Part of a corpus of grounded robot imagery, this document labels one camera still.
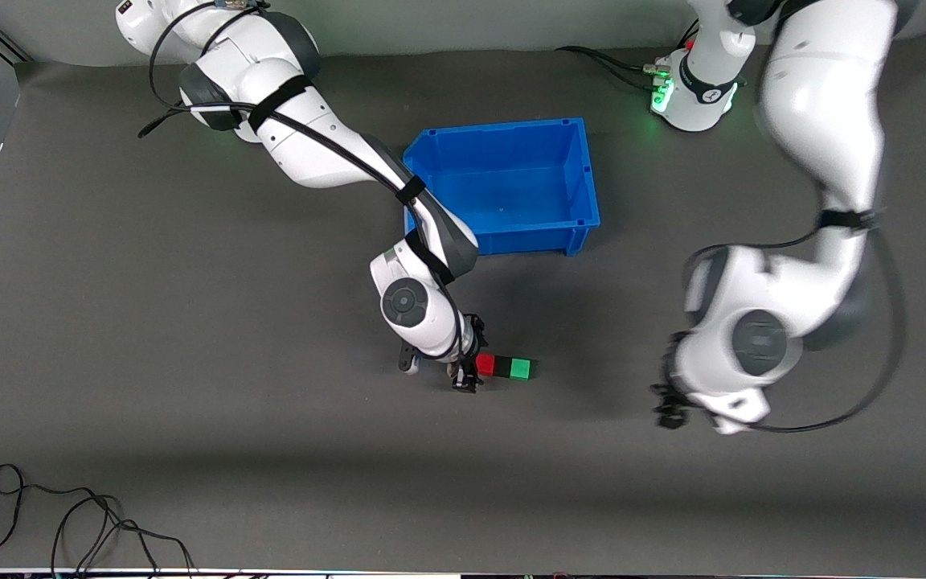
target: blue crate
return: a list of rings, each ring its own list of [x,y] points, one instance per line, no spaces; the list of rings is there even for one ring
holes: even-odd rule
[[[470,226],[482,256],[562,249],[573,257],[599,227],[581,118],[426,129],[404,161]]]

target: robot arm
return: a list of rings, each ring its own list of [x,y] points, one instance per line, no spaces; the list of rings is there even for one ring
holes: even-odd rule
[[[878,191],[884,134],[875,89],[895,14],[891,0],[785,8],[760,111],[821,188],[816,254],[803,261],[727,246],[699,264],[685,300],[694,327],[665,359],[662,422],[687,402],[706,409],[718,432],[751,428],[769,411],[762,388],[787,374],[804,346],[834,345],[859,322],[846,305],[860,286]]]
[[[174,18],[199,3],[155,0],[152,5],[148,0],[125,0],[117,8],[117,21],[129,43],[148,54]],[[246,7],[245,2],[236,4]],[[284,173],[304,187],[338,187],[379,179],[398,191],[418,228],[371,262],[371,276],[382,296],[383,317],[414,348],[412,363],[400,367],[415,370],[419,356],[452,363],[453,386],[473,392],[479,384],[473,358],[482,345],[481,323],[459,312],[445,286],[473,269],[477,238],[383,143],[346,127],[334,114],[312,84],[320,69],[316,45],[295,18],[260,11],[235,21],[238,14],[225,7],[209,7],[187,15],[174,28],[181,43],[196,51],[209,44],[208,51],[196,56],[180,74],[183,102],[189,106],[255,105],[253,114],[225,107],[196,109],[192,114],[212,129],[232,129],[247,142],[260,142]],[[150,43],[151,34],[156,36]],[[267,113],[257,115],[260,110]],[[374,174],[275,120],[271,113],[322,134]]]

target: white wall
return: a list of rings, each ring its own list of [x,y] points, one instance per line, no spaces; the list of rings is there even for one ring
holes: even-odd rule
[[[0,0],[0,28],[38,60],[143,64],[115,29],[118,0]],[[272,0],[297,16],[323,55],[509,48],[662,47],[695,16],[684,0]],[[910,26],[926,33],[926,0]],[[767,34],[760,34],[767,40]]]

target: gray table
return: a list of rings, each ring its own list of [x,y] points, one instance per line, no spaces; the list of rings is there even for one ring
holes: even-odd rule
[[[895,45],[879,91],[910,351],[871,411],[801,436],[650,412],[684,257],[813,218],[750,92],[691,135],[577,55],[325,66],[342,119],[398,150],[427,127],[584,117],[603,214],[584,252],[481,259],[455,285],[492,351],[541,377],[462,396],[396,371],[367,263],[401,209],[377,186],[305,190],[190,118],[139,142],[159,113],[144,68],[34,65],[0,157],[0,462],[118,495],[203,567],[926,576],[926,37]],[[855,402],[886,308],[772,388],[772,422]],[[46,565],[67,505],[32,495],[0,567]],[[95,521],[75,524],[70,553]],[[103,565],[144,564],[126,538]]]

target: black velcro strap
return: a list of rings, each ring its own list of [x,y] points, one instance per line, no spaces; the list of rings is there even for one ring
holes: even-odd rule
[[[820,212],[820,217],[817,221],[817,227],[871,230],[871,228],[877,227],[877,217],[875,217],[875,214],[870,211],[867,213],[856,213],[855,211],[834,211],[833,209],[824,209]]]
[[[409,202],[416,199],[417,195],[423,193],[425,188],[427,188],[427,183],[424,183],[423,179],[414,175],[412,179],[409,179],[408,182],[405,183],[405,187],[402,187],[401,191],[395,193],[395,198],[398,199],[402,205],[409,205]]]
[[[445,264],[442,264],[441,260],[434,253],[431,253],[430,249],[427,249],[427,245],[424,245],[423,239],[420,238],[419,227],[414,228],[405,236],[405,244],[420,258],[420,261],[424,262],[424,265],[431,270],[431,273],[441,279],[441,283],[449,285],[449,283],[456,280],[453,272],[449,271],[449,268],[445,267]]]
[[[301,74],[289,78],[285,84],[281,84],[276,91],[271,92],[267,98],[257,104],[252,113],[249,113],[249,127],[252,127],[253,132],[258,131],[273,111],[294,97],[301,95],[306,88],[312,87],[312,85],[313,82]]]

